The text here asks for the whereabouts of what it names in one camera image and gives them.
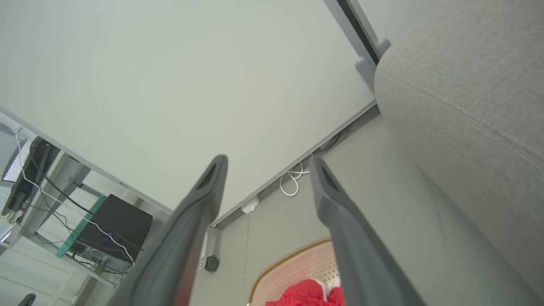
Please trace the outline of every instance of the gray sofa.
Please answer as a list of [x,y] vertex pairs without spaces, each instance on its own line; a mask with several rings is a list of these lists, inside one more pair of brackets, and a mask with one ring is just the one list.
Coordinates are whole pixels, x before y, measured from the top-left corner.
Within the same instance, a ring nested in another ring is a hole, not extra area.
[[375,76],[421,168],[544,299],[544,1],[437,5]]

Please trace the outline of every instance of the white cable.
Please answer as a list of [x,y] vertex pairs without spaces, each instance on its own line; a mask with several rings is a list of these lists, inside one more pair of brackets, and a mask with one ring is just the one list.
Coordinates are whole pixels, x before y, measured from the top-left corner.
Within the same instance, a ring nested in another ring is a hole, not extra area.
[[122,280],[124,278],[124,276],[122,274],[118,274],[117,276],[114,277],[114,284],[117,283],[120,279]]
[[[281,191],[283,192],[283,194],[285,194],[286,196],[288,197],[294,197],[297,193],[299,193],[299,183],[297,182],[297,180],[303,175],[303,174],[308,174],[310,173],[310,171],[304,171],[304,166],[302,165],[302,162],[299,163],[300,164],[300,171],[295,171],[295,167],[292,168],[292,170],[289,170],[288,172],[286,172],[285,174],[283,174],[282,176],[280,176],[280,189]],[[293,193],[287,193],[287,191],[285,191],[285,189],[283,189],[283,186],[281,186],[281,181],[283,180],[283,177],[285,175],[289,175],[289,177],[293,180],[293,182],[295,182],[295,185],[296,185],[296,190],[295,192]]]
[[[30,180],[27,178],[26,174],[24,173],[23,162],[21,161],[21,144],[19,143],[19,133],[16,133],[16,134],[15,134],[15,140],[17,141],[17,146],[19,147],[19,155],[18,155],[19,158],[18,158],[18,159],[19,159],[19,165],[21,166],[21,173],[23,174],[23,178],[24,178],[27,182],[29,182],[29,183],[31,183],[32,185],[36,186],[38,189],[41,189],[40,186],[38,186],[36,183],[30,181]],[[85,219],[85,220],[86,220],[87,222],[89,222],[90,224],[94,224],[94,225],[96,226],[96,228],[98,228],[99,231],[101,231],[104,235],[107,235],[107,236],[108,236],[115,244],[117,244],[118,246],[120,246],[121,248],[123,248],[123,249],[125,250],[125,252],[127,253],[128,257],[130,258],[130,260],[132,260],[132,264],[133,264],[134,266],[136,266],[136,264],[134,264],[134,259],[133,259],[132,256],[128,253],[127,248],[125,248],[125,246],[123,246],[122,244],[120,244],[120,243],[118,243],[117,241],[115,241],[115,239],[113,239],[113,237],[112,237],[111,235],[109,235],[107,232],[103,231],[103,230],[98,226],[98,224],[96,224],[96,223],[94,223],[93,221],[88,220],[87,218],[85,218],[85,216],[84,216],[82,213],[80,213],[79,211],[77,211],[77,210],[71,208],[67,203],[64,203],[64,202],[58,200],[58,199],[55,198],[54,196],[52,196],[52,195],[46,193],[45,191],[42,191],[42,192],[43,192],[44,194],[50,196],[50,197],[51,197],[52,199],[54,199],[55,201],[57,201],[57,202],[59,202],[59,203],[61,203],[61,204],[66,205],[66,207],[68,207],[69,209],[71,209],[71,210],[75,211],[76,213],[78,213],[79,215],[81,215],[81,216],[83,217],[83,219]]]

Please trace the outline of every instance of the desk caster wheel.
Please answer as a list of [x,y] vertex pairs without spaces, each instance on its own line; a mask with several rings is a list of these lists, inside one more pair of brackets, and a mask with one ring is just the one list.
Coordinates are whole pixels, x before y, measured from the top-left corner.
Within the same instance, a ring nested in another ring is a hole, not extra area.
[[219,259],[215,257],[215,255],[209,256],[206,259],[206,265],[204,266],[204,270],[209,272],[215,272],[217,268],[219,267]]

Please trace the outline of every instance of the black cable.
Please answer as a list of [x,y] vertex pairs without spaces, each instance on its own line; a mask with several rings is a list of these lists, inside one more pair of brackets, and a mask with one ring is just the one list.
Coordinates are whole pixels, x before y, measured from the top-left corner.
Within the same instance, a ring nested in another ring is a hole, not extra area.
[[[33,142],[32,142],[32,145],[30,145],[30,149],[32,150],[32,148],[34,147],[34,144],[36,143],[36,140],[38,138],[36,138]],[[36,166],[36,169],[38,169],[38,171],[41,173],[41,175],[44,176],[44,178],[51,184],[53,185],[53,187],[60,193],[62,194],[63,196],[65,196],[70,202],[76,204],[77,207],[81,208],[82,210],[90,213],[91,215],[94,216],[94,213],[90,212],[88,209],[84,208],[83,206],[79,205],[76,203],[76,201],[72,200],[66,193],[64,193],[62,190],[59,189],[59,187],[57,187],[57,185],[55,185],[48,177],[47,175],[45,174],[45,172],[38,166],[38,163],[36,163],[36,160],[34,160],[34,156],[32,156],[32,152],[30,152],[30,154],[28,155],[30,157],[30,160],[32,161],[32,163]]]
[[[36,137],[36,139],[32,142],[32,144],[31,144],[31,146],[30,146],[30,150],[32,150],[32,147],[33,147],[34,144],[36,143],[36,140],[37,140],[37,139],[38,139],[38,138]],[[21,146],[19,145],[18,148],[19,148],[19,162],[21,163]],[[40,172],[43,173],[43,171],[41,171],[40,167],[38,167],[38,165],[37,165],[36,162],[34,161],[34,159],[33,159],[33,157],[32,157],[32,152],[29,152],[28,155],[30,156],[30,159],[33,161],[33,163],[34,163],[34,165],[36,166],[36,168],[37,168]],[[23,168],[21,168],[21,173],[22,173],[23,177],[25,178],[25,173],[24,173],[24,169],[23,169]],[[47,205],[47,207],[49,207],[49,209],[53,212],[53,215],[55,216],[55,218],[57,218],[57,219],[59,220],[59,222],[60,222],[62,225],[64,225],[64,227],[66,227],[66,228],[68,229],[68,233],[69,233],[70,236],[72,236],[72,238],[73,238],[73,234],[70,232],[70,228],[68,227],[68,220],[66,219],[66,216],[59,214],[59,213],[56,212],[51,206],[49,206],[49,204],[47,203],[47,198],[45,197],[44,191],[41,189],[41,185],[38,185],[36,182],[34,182],[34,183],[39,187],[40,192],[41,192],[41,195],[44,197],[45,205]],[[13,192],[11,192],[11,193],[12,193],[15,197],[17,197],[17,199],[21,200],[21,198],[19,198],[18,196],[16,196],[15,193],[13,193]],[[35,207],[35,206],[32,206],[32,205],[30,205],[30,204],[28,204],[28,203],[27,203],[27,206],[34,207],[34,208],[36,208],[36,209],[42,210],[42,209],[40,209],[40,208],[38,208],[38,207]],[[57,217],[56,214],[58,214],[58,215],[64,217],[64,220],[65,220],[66,224],[64,224],[63,221],[62,221],[59,217]],[[27,232],[30,232],[28,229],[26,229],[26,228],[24,228],[24,227],[21,227],[21,228],[24,229],[24,230],[27,231]],[[36,235],[34,235],[34,234],[32,234],[32,235],[35,236],[35,237],[37,237],[38,239],[40,239],[40,241],[41,241],[42,243],[46,243],[46,242],[44,242],[40,237],[38,237],[38,236],[36,236]]]
[[[77,260],[75,258],[73,258],[75,261],[78,261],[78,262],[81,262],[82,264],[87,264],[87,265],[93,265],[92,262],[85,262],[85,261],[81,261],[81,260]],[[102,272],[105,272],[105,273],[111,273],[111,274],[126,274],[127,272],[109,272],[109,271],[106,271],[106,270],[103,270],[102,268],[100,267],[97,267],[95,265],[93,265],[96,269],[102,271]]]
[[[37,210],[41,210],[41,211],[47,211],[47,212],[51,211],[51,212],[53,212],[53,216],[54,216],[55,218],[57,218],[58,221],[59,221],[59,222],[60,222],[60,223],[68,230],[68,234],[69,234],[69,235],[72,237],[72,239],[75,241],[75,238],[74,238],[74,236],[73,236],[74,230],[71,229],[70,227],[68,227],[68,219],[66,219],[66,216],[61,215],[60,213],[58,213],[57,211],[55,211],[51,206],[49,206],[49,203],[47,203],[47,198],[45,197],[44,191],[41,189],[41,186],[40,186],[40,185],[38,185],[38,186],[40,187],[40,192],[41,192],[42,197],[44,198],[45,205],[46,205],[47,207],[49,207],[49,210],[41,209],[41,208],[38,208],[38,207],[33,206],[33,205],[30,205],[30,204],[27,204],[27,207],[33,207],[33,208],[35,208],[35,209],[37,209]],[[65,223],[63,223],[63,221],[62,221],[59,217],[57,217],[57,215],[63,217]],[[32,235],[35,236],[35,237],[37,237],[38,239],[40,239],[41,242],[44,242],[40,237],[38,237],[38,236],[36,236],[36,235],[34,235],[34,234],[32,234]]]
[[[93,242],[90,242],[90,241],[87,241],[87,240],[81,238],[81,234],[80,234],[80,233],[77,233],[77,232],[76,232],[76,233],[78,234],[78,237],[74,237],[74,236],[73,236],[74,230],[71,229],[70,227],[68,227],[68,220],[66,219],[66,217],[65,217],[64,215],[59,214],[58,212],[56,212],[55,210],[53,210],[53,208],[52,208],[51,206],[49,206],[49,204],[47,203],[47,199],[45,198],[45,195],[44,195],[43,192],[42,192],[42,196],[44,197],[45,205],[47,205],[47,207],[49,207],[49,209],[51,209],[51,211],[53,212],[53,216],[54,216],[55,218],[57,218],[57,219],[60,221],[60,223],[61,223],[62,225],[64,225],[64,227],[68,230],[68,234],[72,237],[72,244],[76,241],[76,239],[80,239],[80,240],[82,240],[83,242],[92,243],[92,244],[96,245],[97,247],[100,247],[97,243],[93,243]],[[61,216],[61,217],[64,217],[65,223],[63,223],[63,221],[62,221],[59,217],[57,217],[57,215],[59,215],[59,216]],[[130,262],[132,262],[132,260],[125,254],[124,250],[121,250],[121,249],[108,249],[108,248],[102,248],[102,249],[121,252],[121,253],[123,254],[123,256],[125,256]]]
[[106,267],[106,264],[107,264],[108,261],[110,261],[110,260],[111,260],[111,259],[108,259],[108,260],[106,260],[106,261],[102,264],[102,267],[104,267],[104,269],[107,268],[107,269],[110,269],[111,271],[116,271],[116,272],[121,271],[122,269],[125,269],[123,272],[124,272],[124,273],[128,273],[128,272],[126,271],[126,269],[128,269],[128,268],[130,268],[130,267],[132,266],[132,264],[128,264],[128,265],[126,265],[126,266],[122,266],[122,267],[117,268],[117,269],[113,269],[113,268],[110,268],[110,267]]
[[121,267],[119,269],[112,269],[112,268],[106,267],[105,264],[102,264],[102,267],[103,267],[103,270],[101,270],[101,271],[106,272],[106,273],[111,273],[111,274],[128,274],[129,273],[128,271],[121,271],[125,267]]
[[[32,145],[30,146],[30,149],[32,150],[32,148],[34,147],[34,144],[36,142],[37,138],[32,142]],[[36,168],[38,169],[38,171],[44,176],[44,178],[51,184],[53,185],[53,187],[58,190],[62,195],[64,195],[68,200],[72,201],[74,204],[76,204],[78,207],[80,207],[81,209],[89,212],[91,215],[94,216],[94,213],[88,211],[87,209],[83,208],[82,206],[80,206],[79,204],[77,204],[76,202],[74,202],[72,199],[70,199],[64,192],[62,192],[58,187],[57,185],[55,185],[48,177],[47,175],[44,173],[44,171],[42,169],[40,169],[40,167],[38,167],[38,164],[36,163],[36,160],[34,160],[34,157],[32,156],[32,152],[29,154],[29,157],[30,157],[30,160],[32,161],[32,163],[36,166]],[[104,225],[102,224],[102,226],[105,226],[107,228],[109,228],[109,230],[111,230],[112,232],[114,232],[119,238],[123,239],[125,242],[127,242],[128,244],[130,244],[131,246],[135,247],[135,248],[138,248],[139,250],[142,250],[142,251],[145,251],[144,249],[142,249],[141,247],[137,246],[136,244],[130,242],[129,240],[127,240],[126,238],[124,238],[123,236],[119,235],[118,232],[116,232],[113,228],[111,228],[110,226],[108,225]]]
[[[38,208],[38,207],[36,207],[36,206],[32,206],[32,205],[28,205],[28,204],[27,204],[26,207],[33,207],[33,208],[35,208],[35,209],[37,209],[37,210],[41,210],[41,211],[50,211],[50,210],[47,210],[47,209],[41,209],[41,208]],[[17,220],[18,220],[18,219],[16,219],[16,220],[13,221],[13,222],[9,222],[9,224],[17,223]]]
[[109,259],[106,259],[106,261],[102,264],[102,266],[104,267],[104,270],[106,270],[106,264],[108,263],[108,261],[109,261]]
[[31,231],[27,230],[27,229],[24,228],[24,227],[21,227],[21,228],[22,228],[23,230],[25,230],[26,232],[28,232],[29,234],[31,234],[32,236],[38,238],[38,239],[41,241],[41,243],[43,243],[43,244],[54,244],[54,243],[59,243],[59,242],[66,243],[66,241],[45,242],[45,241],[43,241],[43,240],[40,238],[40,236],[36,236],[34,233],[32,233]]
[[98,276],[98,277],[99,277],[100,279],[102,279],[103,281],[112,284],[110,281],[103,279],[100,275],[96,274],[96,276]]
[[96,247],[97,249],[104,249],[104,250],[110,250],[110,251],[121,252],[121,254],[123,254],[123,256],[124,256],[126,259],[128,259],[130,262],[132,262],[132,259],[130,259],[130,258],[127,256],[127,254],[125,253],[125,250],[123,250],[123,249],[108,249],[108,248],[104,248],[104,247],[102,247],[102,246],[99,246],[98,243],[95,243],[95,242],[92,242],[92,241],[85,240],[85,239],[81,238],[81,236],[79,236],[78,238],[79,238],[80,240],[82,240],[83,242],[85,242],[85,243],[94,244],[95,247]]

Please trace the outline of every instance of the floor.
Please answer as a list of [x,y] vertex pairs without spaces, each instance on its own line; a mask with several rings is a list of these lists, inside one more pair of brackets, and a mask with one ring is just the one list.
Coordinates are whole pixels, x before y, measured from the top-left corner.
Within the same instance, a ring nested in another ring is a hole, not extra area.
[[[537,304],[524,281],[397,143],[374,107],[323,158],[427,304]],[[259,195],[254,212],[228,222],[214,244],[219,268],[197,273],[190,305],[246,305],[263,270],[329,234],[317,218],[310,177],[299,183],[291,198],[274,183]],[[294,189],[289,181],[284,187]],[[141,208],[157,220],[150,241],[168,215]],[[113,292],[98,283],[87,306],[106,305]]]

